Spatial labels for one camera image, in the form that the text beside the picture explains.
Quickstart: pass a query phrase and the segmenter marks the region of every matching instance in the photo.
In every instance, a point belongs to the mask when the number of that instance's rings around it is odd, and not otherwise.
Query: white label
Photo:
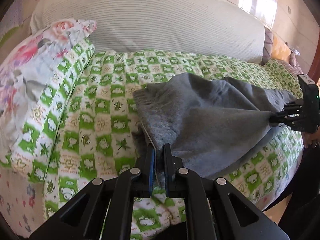
[[[309,76],[307,74],[302,74],[299,75],[299,77],[301,77],[301,79],[307,84],[307,85],[315,85],[316,83],[309,78]]]

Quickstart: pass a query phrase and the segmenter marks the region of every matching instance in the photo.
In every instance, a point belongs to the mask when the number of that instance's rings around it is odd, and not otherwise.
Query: striped white cloth
[[[64,18],[95,19],[96,51],[163,49],[259,63],[264,27],[226,0],[41,0],[32,33]]]

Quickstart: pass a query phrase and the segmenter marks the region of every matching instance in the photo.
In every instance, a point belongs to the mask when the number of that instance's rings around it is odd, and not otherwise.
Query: triangular cutout
[[[236,195],[229,194],[229,199],[241,227],[246,227],[259,220],[259,217],[247,207]]]
[[[82,198],[78,199],[78,201],[75,202],[73,206],[70,207],[70,209],[62,215],[61,221],[72,227],[77,227],[81,221],[81,217],[84,213],[89,199],[89,194],[86,194]]]

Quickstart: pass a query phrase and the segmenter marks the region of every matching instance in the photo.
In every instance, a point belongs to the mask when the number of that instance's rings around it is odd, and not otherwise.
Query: floral bedsheet
[[[93,178],[111,179],[134,166],[138,153],[131,132],[137,131],[139,118],[133,91],[183,72],[208,80],[231,76],[302,96],[298,81],[273,60],[260,66],[225,56],[161,50],[96,53],[76,84],[60,123],[44,183],[47,218]],[[300,133],[285,127],[225,178],[263,208],[284,189],[301,149]],[[131,239],[148,239],[184,220],[183,199],[169,199],[164,189],[156,187],[152,198],[135,200]]]

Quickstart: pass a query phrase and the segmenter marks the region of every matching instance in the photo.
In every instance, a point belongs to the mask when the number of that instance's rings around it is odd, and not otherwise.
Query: wooden door frame
[[[320,78],[320,35],[319,35],[319,41],[318,46],[316,50],[315,57],[313,58],[312,65],[309,69],[308,76],[314,81],[318,82]]]

